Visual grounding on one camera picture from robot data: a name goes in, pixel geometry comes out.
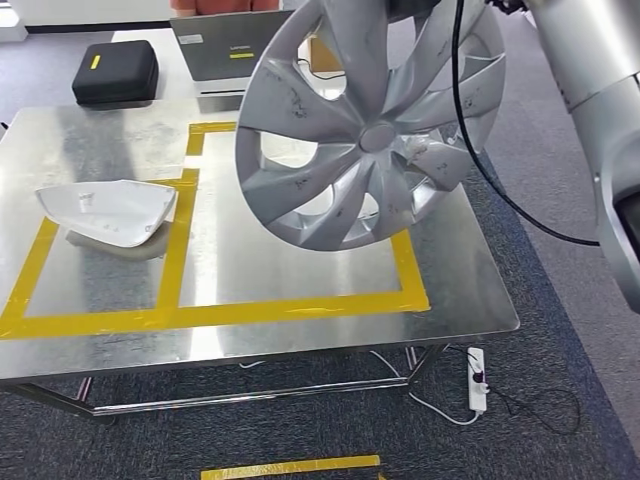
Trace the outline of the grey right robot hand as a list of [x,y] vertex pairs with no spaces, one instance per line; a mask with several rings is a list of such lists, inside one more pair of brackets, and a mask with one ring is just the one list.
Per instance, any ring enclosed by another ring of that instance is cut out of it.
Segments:
[[409,17],[426,19],[441,0],[388,0],[388,21],[395,23]]

